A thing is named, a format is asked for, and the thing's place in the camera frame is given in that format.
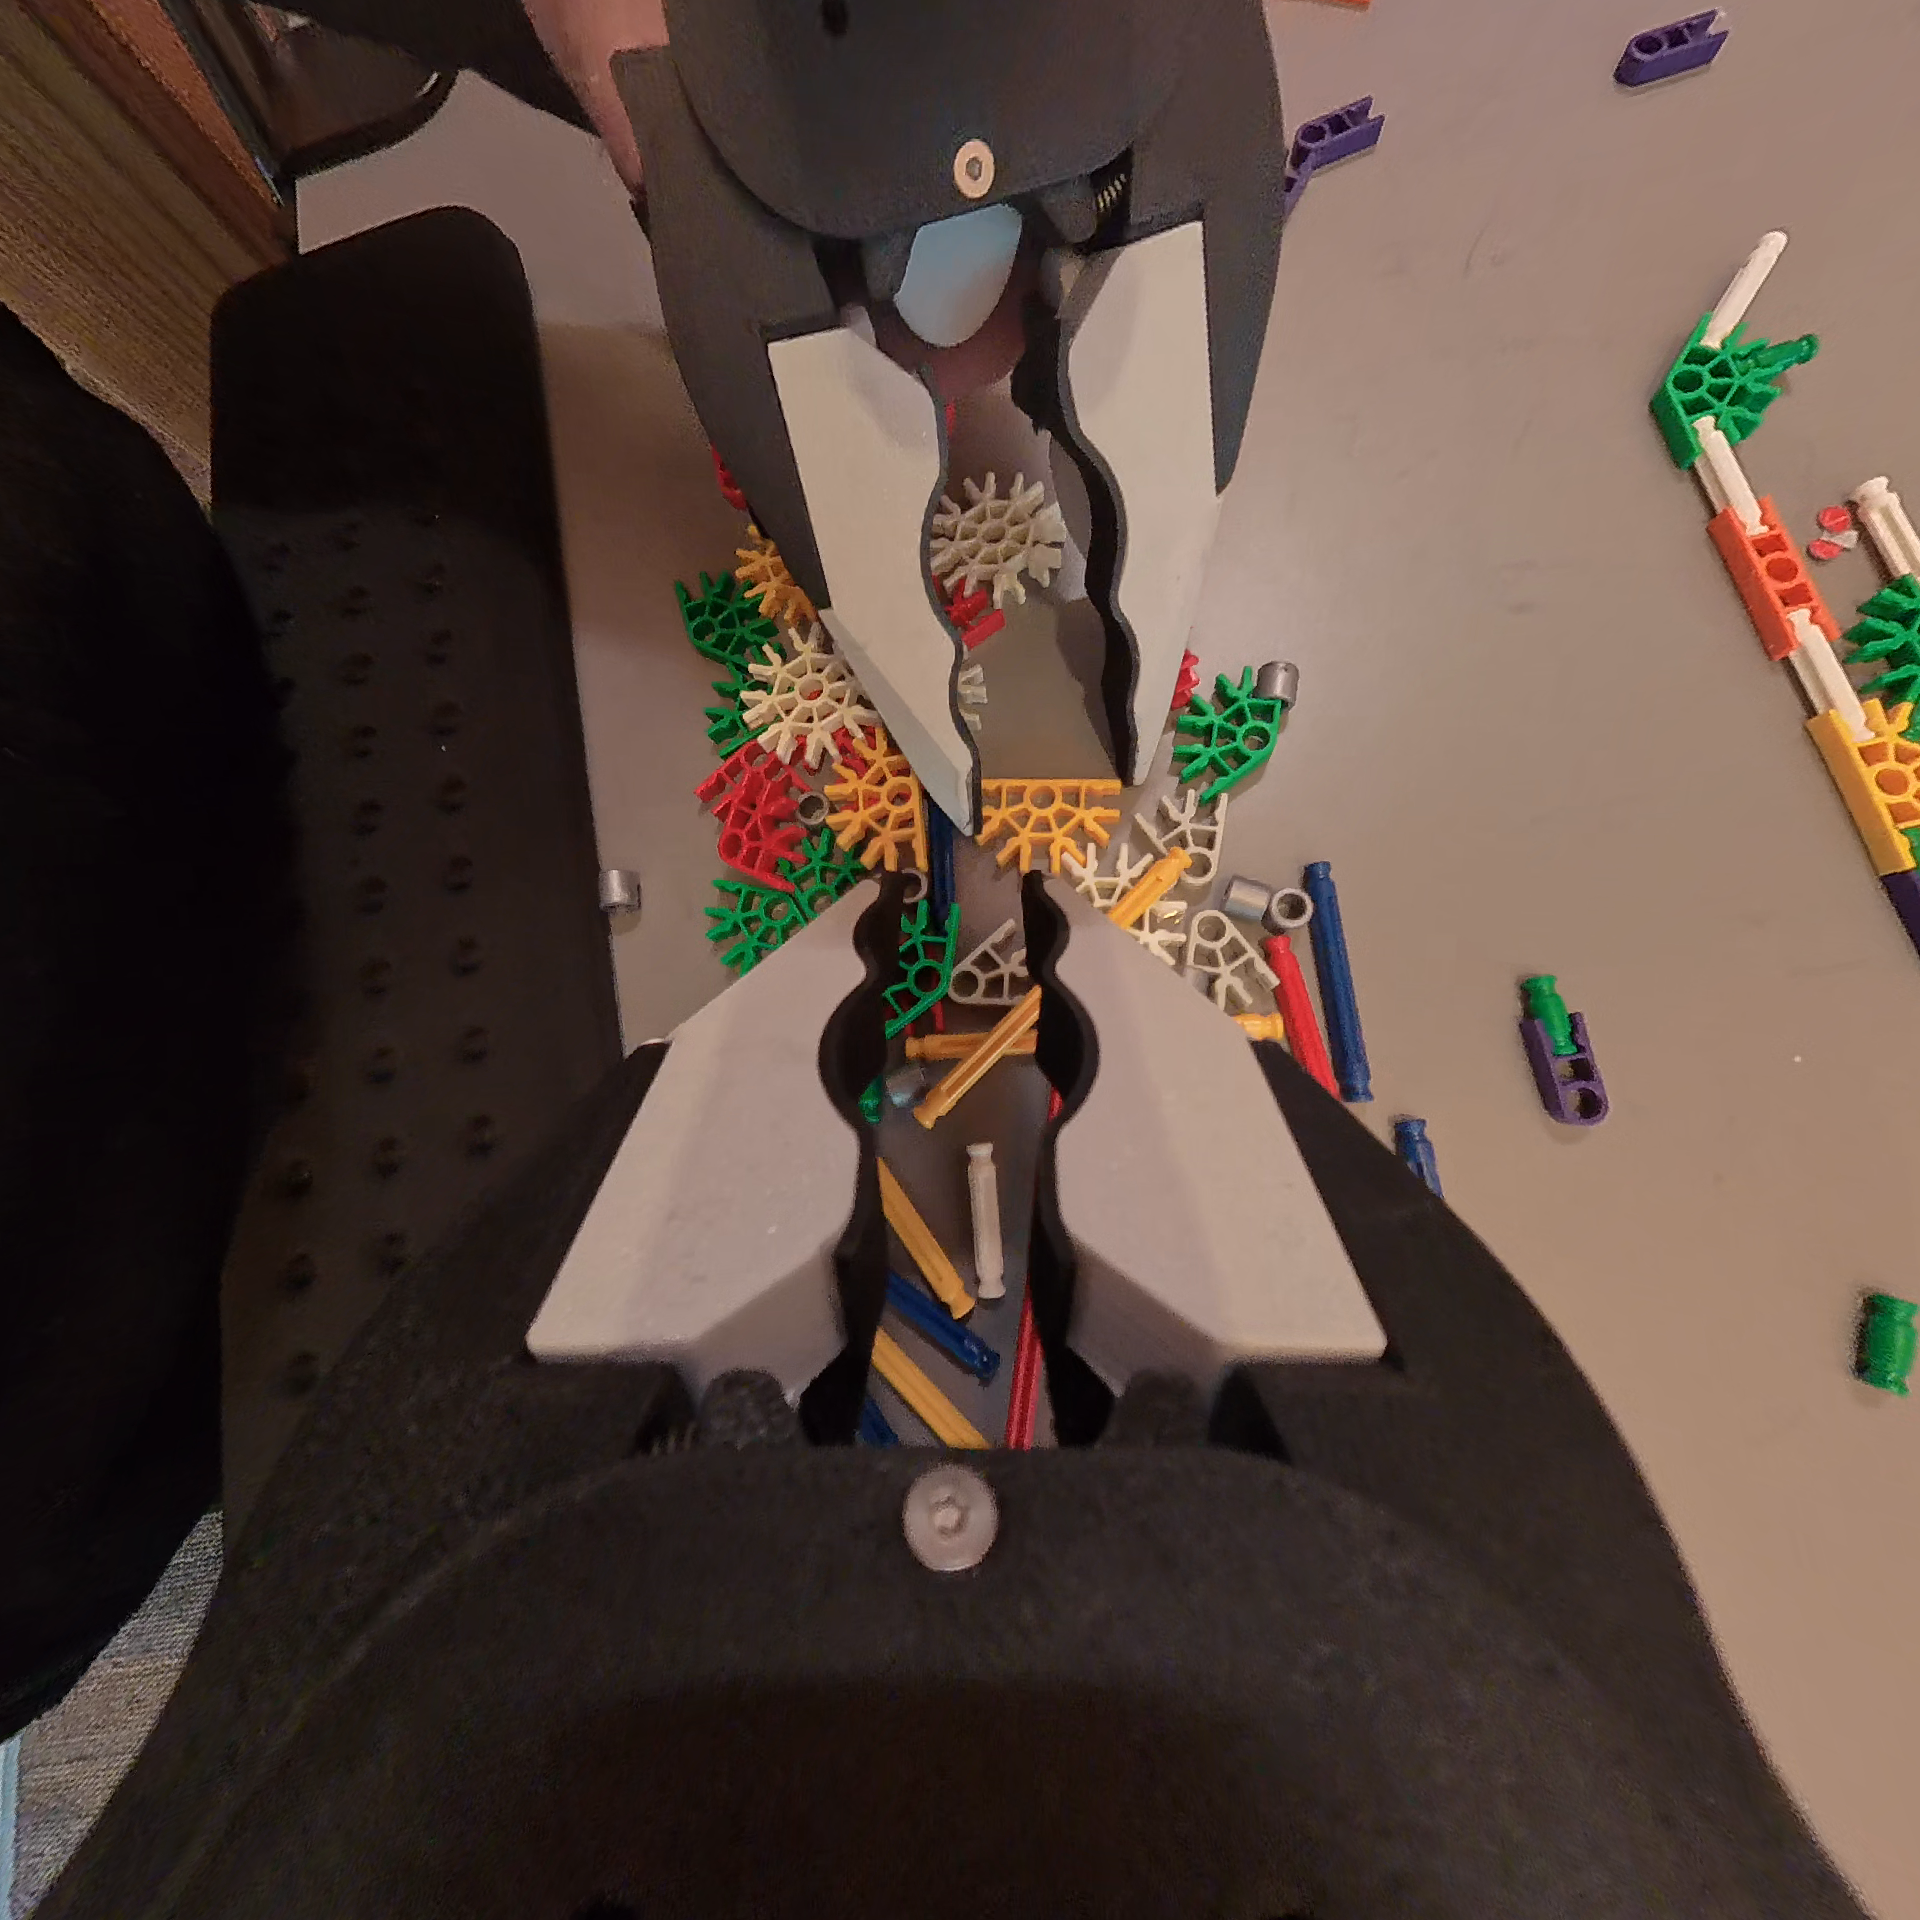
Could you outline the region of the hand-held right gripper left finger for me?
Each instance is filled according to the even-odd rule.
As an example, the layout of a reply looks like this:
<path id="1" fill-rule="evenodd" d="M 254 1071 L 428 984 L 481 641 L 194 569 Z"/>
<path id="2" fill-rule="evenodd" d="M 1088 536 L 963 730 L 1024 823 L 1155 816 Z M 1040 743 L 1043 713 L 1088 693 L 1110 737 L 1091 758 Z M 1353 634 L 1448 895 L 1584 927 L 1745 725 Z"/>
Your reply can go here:
<path id="1" fill-rule="evenodd" d="M 656 1074 L 529 1328 L 540 1360 L 768 1373 L 844 1444 L 886 1265 L 860 1096 L 886 1056 L 902 878 L 865 880 L 651 1049 Z"/>

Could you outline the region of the person's left hand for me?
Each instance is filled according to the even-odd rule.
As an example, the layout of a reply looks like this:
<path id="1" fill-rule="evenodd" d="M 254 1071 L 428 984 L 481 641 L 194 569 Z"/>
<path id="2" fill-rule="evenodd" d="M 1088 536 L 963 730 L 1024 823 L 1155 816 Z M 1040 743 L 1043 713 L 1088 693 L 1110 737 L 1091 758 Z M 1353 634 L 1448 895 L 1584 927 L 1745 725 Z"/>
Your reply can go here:
<path id="1" fill-rule="evenodd" d="M 550 64 L 604 138 L 621 183 L 637 193 L 640 153 L 611 61 L 620 53 L 666 44 L 666 4 L 525 1 L 523 6 Z"/>

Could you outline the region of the assembled multicolour toy model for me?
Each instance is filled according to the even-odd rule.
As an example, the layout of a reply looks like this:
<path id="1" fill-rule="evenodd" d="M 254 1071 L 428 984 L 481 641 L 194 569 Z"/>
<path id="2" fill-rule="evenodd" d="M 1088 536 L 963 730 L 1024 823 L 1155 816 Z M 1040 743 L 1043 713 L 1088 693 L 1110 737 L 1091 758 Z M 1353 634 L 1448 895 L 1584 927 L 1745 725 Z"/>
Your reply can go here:
<path id="1" fill-rule="evenodd" d="M 1884 898 L 1917 946 L 1917 533 L 1890 480 L 1844 500 L 1886 583 L 1837 622 L 1771 495 L 1746 474 L 1739 446 L 1780 397 L 1785 372 L 1811 361 L 1812 334 L 1770 342 L 1745 314 L 1788 246 L 1764 232 L 1718 301 L 1693 325 L 1648 400 L 1672 462 L 1708 498 L 1709 542 L 1761 640 L 1809 710 L 1806 730 L 1844 804 Z"/>

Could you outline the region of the purple clip connector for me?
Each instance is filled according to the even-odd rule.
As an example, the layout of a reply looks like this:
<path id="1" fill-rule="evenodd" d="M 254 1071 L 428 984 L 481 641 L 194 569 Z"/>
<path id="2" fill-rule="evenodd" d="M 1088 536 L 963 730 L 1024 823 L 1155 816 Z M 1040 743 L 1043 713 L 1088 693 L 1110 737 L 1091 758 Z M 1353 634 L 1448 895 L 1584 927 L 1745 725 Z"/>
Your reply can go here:
<path id="1" fill-rule="evenodd" d="M 1618 54 L 1613 79 L 1624 88 L 1678 79 L 1709 66 L 1726 39 L 1728 28 L 1715 6 L 1634 31 Z"/>
<path id="2" fill-rule="evenodd" d="M 1582 1013 L 1573 1013 L 1569 1018 L 1576 1039 L 1571 1053 L 1553 1053 L 1547 1026 L 1540 1018 L 1531 1015 L 1520 1018 L 1528 1063 L 1544 1108 L 1553 1119 L 1598 1125 L 1609 1113 L 1609 1100 L 1593 1056 L 1589 1026 Z"/>
<path id="3" fill-rule="evenodd" d="M 1385 119 L 1374 109 L 1372 95 L 1360 95 L 1296 126 L 1286 145 L 1282 216 L 1290 216 L 1317 172 L 1372 150 L 1384 127 Z"/>

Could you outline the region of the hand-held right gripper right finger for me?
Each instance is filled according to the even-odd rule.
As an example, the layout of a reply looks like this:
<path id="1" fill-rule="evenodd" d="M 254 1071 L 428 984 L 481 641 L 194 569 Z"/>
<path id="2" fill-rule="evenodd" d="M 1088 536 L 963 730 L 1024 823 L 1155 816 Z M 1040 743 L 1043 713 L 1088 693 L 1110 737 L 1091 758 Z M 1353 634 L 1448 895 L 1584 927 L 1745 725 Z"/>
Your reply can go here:
<path id="1" fill-rule="evenodd" d="M 1140 1373 L 1211 1404 L 1248 1362 L 1374 1362 L 1385 1333 L 1275 1100 L 1312 1079 L 1054 880 L 1030 886 L 1038 1158 L 1030 1298 L 1052 1423 L 1091 1444 Z"/>

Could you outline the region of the black perforated office chair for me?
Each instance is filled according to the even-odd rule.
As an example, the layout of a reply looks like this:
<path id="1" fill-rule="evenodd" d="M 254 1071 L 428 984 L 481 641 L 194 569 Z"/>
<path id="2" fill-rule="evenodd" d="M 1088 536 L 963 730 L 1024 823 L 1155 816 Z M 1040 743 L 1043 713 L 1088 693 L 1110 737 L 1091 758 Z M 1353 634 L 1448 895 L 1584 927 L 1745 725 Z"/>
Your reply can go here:
<path id="1" fill-rule="evenodd" d="M 618 1058 L 537 321 L 435 207 L 210 334 L 212 521 L 293 753 L 298 984 L 225 1272 L 240 1521 L 395 1277 Z"/>

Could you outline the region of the pile of colourful toy pieces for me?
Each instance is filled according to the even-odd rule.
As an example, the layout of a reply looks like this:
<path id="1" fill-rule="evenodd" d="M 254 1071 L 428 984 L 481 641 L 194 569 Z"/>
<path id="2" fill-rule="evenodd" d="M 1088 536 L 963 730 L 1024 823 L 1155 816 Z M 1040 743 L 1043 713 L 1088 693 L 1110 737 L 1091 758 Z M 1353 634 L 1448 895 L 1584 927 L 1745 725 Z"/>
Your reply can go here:
<path id="1" fill-rule="evenodd" d="M 874 1129 L 886 1265 L 883 1309 L 906 1300 L 965 1348 L 977 1318 L 1010 1335 L 1005 1282 L 1033 1282 L 1038 1158 L 1060 1110 L 1038 1063 L 1035 1018 L 985 1070 L 956 1110 L 924 1125 L 965 1058 L 947 1071 L 915 1053 L 916 1023 L 950 998 L 963 908 L 937 904 L 930 880 L 936 802 L 908 768 L 886 725 L 800 589 L 772 542 L 747 542 L 731 569 L 675 584 L 675 614 L 648 629 L 668 650 L 593 647 L 584 668 L 596 799 L 650 799 L 654 809 L 605 823 L 605 853 L 633 860 L 640 903 L 616 913 L 616 998 L 628 1049 L 651 1063 L 676 1028 L 865 880 L 902 878 L 894 978 L 883 992 L 886 1056 L 860 1096 Z M 998 926 L 1024 978 L 1024 895 L 1012 878 L 1054 880 L 1085 898 L 1110 884 L 1092 844 L 1114 826 L 1121 786 L 1104 776 L 987 781 L 989 834 L 1010 863 L 998 870 Z M 1355 1385 L 1374 1362 L 1272 1360 L 1286 1381 Z M 913 1393 L 908 1360 L 875 1329 L 870 1364 Z M 1225 1373 L 1217 1396 L 1266 1362 Z"/>

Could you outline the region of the brown wooden furniture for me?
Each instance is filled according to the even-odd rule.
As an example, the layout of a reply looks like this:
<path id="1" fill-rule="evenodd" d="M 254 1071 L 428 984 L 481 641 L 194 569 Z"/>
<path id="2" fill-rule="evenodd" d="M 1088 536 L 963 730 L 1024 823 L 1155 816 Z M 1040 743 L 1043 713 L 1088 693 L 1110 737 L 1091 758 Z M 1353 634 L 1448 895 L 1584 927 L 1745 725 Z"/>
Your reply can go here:
<path id="1" fill-rule="evenodd" d="M 293 250 L 294 216 L 275 199 L 160 1 L 25 1 L 22 8 L 257 263 Z"/>

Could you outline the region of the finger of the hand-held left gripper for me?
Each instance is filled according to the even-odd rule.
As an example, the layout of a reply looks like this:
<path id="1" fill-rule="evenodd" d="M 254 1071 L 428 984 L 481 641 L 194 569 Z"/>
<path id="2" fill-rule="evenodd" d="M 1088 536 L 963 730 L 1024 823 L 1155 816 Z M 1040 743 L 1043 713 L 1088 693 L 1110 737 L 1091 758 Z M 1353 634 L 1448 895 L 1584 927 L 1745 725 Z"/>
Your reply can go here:
<path id="1" fill-rule="evenodd" d="M 1058 308 L 1060 437 L 1088 492 L 1088 598 L 1121 776 L 1161 741 L 1217 530 L 1204 231 L 1091 255 Z"/>
<path id="2" fill-rule="evenodd" d="M 972 832 L 978 761 L 956 693 L 965 648 L 929 576 L 945 414 L 924 376 L 845 327 L 771 342 L 768 357 L 822 562 L 822 624 L 929 798 Z"/>

